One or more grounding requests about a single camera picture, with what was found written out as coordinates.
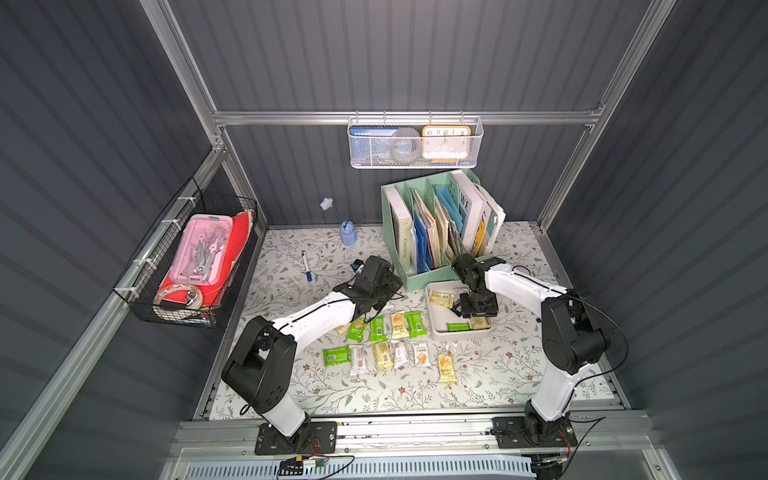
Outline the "white cookie storage box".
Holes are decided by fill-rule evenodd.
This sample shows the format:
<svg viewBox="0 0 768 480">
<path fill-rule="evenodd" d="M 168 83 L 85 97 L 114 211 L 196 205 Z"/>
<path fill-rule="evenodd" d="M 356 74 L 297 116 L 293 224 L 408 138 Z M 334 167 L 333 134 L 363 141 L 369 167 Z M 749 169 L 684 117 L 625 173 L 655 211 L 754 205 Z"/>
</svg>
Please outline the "white cookie storage box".
<svg viewBox="0 0 768 480">
<path fill-rule="evenodd" d="M 437 341 L 465 341 L 479 340 L 490 336 L 492 323 L 484 329 L 474 329 L 469 318 L 455 314 L 450 307 L 437 305 L 429 299 L 433 292 L 453 294 L 458 300 L 462 293 L 467 293 L 468 288 L 460 281 L 443 281 L 427 284 L 425 294 L 427 298 L 427 317 L 432 337 Z"/>
</svg>

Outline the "green cookie packet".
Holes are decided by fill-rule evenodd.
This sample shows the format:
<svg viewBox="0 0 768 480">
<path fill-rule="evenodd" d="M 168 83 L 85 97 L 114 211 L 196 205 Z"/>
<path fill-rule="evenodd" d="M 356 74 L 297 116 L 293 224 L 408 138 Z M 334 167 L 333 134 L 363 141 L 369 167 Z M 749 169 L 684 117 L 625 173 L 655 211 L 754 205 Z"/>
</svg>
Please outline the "green cookie packet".
<svg viewBox="0 0 768 480">
<path fill-rule="evenodd" d="M 384 316 L 375 317 L 370 322 L 370 342 L 383 342 L 388 339 L 386 331 L 386 319 Z"/>
<path fill-rule="evenodd" d="M 409 311 L 405 314 L 409 337 L 417 338 L 428 334 L 420 311 Z"/>
<path fill-rule="evenodd" d="M 351 323 L 346 338 L 354 342 L 362 342 L 365 337 L 367 324 L 364 317 L 360 317 Z"/>
</svg>

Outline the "yellow cookie packet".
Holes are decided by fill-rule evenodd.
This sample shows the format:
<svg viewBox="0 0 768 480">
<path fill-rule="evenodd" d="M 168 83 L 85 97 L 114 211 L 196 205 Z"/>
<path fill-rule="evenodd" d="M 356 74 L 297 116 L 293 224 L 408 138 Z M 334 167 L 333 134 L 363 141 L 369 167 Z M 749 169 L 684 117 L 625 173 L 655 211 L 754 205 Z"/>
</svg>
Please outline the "yellow cookie packet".
<svg viewBox="0 0 768 480">
<path fill-rule="evenodd" d="M 391 317 L 393 340 L 409 337 L 408 323 L 404 312 L 397 312 Z"/>
</svg>

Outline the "pale yellow packet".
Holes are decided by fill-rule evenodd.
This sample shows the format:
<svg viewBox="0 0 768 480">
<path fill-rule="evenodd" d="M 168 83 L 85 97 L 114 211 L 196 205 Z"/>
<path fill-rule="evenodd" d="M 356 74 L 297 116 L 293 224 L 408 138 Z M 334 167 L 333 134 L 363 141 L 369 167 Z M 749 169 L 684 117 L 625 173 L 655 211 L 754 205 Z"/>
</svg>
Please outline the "pale yellow packet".
<svg viewBox="0 0 768 480">
<path fill-rule="evenodd" d="M 346 324 L 346 325 L 337 327 L 335 331 L 337 332 L 338 335 L 344 336 L 348 333 L 350 327 L 351 327 L 350 324 Z"/>
</svg>

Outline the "yellow packet second row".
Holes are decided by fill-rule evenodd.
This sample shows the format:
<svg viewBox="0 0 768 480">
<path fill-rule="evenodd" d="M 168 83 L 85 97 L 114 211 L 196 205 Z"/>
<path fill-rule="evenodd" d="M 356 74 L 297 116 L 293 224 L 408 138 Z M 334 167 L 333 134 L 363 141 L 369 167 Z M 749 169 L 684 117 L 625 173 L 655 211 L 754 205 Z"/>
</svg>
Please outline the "yellow packet second row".
<svg viewBox="0 0 768 480">
<path fill-rule="evenodd" d="M 383 370 L 394 367 L 390 344 L 386 341 L 374 343 L 372 345 L 374 362 L 377 369 Z"/>
</svg>

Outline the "green packet second row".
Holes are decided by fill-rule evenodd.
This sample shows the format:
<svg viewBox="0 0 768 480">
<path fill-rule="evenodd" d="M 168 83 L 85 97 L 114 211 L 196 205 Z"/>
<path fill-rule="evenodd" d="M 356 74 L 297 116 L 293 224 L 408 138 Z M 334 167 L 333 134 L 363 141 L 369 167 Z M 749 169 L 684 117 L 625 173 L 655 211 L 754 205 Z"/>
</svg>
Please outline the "green packet second row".
<svg viewBox="0 0 768 480">
<path fill-rule="evenodd" d="M 323 362 L 325 366 L 334 366 L 349 363 L 351 350 L 349 345 L 323 350 Z"/>
</svg>

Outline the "white cookie packet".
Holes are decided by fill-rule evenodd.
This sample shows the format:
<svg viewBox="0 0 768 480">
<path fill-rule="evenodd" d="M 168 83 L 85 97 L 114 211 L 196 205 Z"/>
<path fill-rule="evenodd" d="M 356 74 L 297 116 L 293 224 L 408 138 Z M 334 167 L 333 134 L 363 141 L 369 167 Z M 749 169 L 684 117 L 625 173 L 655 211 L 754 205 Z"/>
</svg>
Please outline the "white cookie packet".
<svg viewBox="0 0 768 480">
<path fill-rule="evenodd" d="M 429 367 L 431 365 L 428 345 L 424 342 L 411 344 L 414 354 L 414 364 L 420 367 Z"/>
</svg>

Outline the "white brown packet second row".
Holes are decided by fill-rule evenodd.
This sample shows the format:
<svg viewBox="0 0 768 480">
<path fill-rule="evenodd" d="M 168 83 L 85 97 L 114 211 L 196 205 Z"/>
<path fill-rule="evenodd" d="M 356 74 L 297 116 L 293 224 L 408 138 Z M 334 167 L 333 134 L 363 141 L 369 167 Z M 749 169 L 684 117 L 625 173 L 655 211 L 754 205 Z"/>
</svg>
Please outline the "white brown packet second row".
<svg viewBox="0 0 768 480">
<path fill-rule="evenodd" d="M 350 347 L 350 375 L 360 377 L 370 373 L 367 349 L 364 346 Z"/>
</svg>

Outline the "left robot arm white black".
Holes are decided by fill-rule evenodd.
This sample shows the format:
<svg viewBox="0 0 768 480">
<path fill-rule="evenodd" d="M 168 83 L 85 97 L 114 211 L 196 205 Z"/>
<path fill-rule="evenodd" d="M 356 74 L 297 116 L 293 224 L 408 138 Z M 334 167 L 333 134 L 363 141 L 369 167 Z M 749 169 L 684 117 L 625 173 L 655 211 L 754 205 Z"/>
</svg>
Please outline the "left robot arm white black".
<svg viewBox="0 0 768 480">
<path fill-rule="evenodd" d="M 309 415 L 288 393 L 296 356 L 335 328 L 383 309 L 402 285 L 389 261 L 368 257 L 352 280 L 314 304 L 275 320 L 250 319 L 224 364 L 221 380 L 284 438 L 304 433 Z"/>
</svg>

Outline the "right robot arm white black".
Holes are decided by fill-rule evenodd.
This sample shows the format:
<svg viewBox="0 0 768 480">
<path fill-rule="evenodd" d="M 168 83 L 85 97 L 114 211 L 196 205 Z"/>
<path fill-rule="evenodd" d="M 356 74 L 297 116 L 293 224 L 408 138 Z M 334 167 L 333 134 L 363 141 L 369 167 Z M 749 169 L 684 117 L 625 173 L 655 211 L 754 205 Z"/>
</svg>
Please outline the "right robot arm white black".
<svg viewBox="0 0 768 480">
<path fill-rule="evenodd" d="M 462 254 L 452 269 L 468 288 L 452 307 L 457 316 L 495 316 L 498 298 L 503 296 L 530 310 L 540 324 L 547 359 L 543 377 L 521 417 L 493 420 L 490 434 L 498 446 L 575 446 L 570 404 L 576 387 L 595 377 L 589 373 L 590 366 L 607 353 L 613 333 L 621 339 L 624 352 L 629 352 L 624 332 L 575 291 L 520 273 L 500 258 L 480 261 Z"/>
</svg>

